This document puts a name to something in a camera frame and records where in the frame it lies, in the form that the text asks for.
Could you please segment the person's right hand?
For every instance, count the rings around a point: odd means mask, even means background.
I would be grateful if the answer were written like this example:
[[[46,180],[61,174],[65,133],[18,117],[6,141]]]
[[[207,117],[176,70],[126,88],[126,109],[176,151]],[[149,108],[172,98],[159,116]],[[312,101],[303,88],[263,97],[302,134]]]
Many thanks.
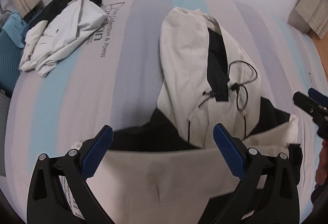
[[[322,149],[319,154],[319,165],[316,170],[315,181],[318,185],[322,186],[327,179],[328,172],[328,142],[322,141]]]

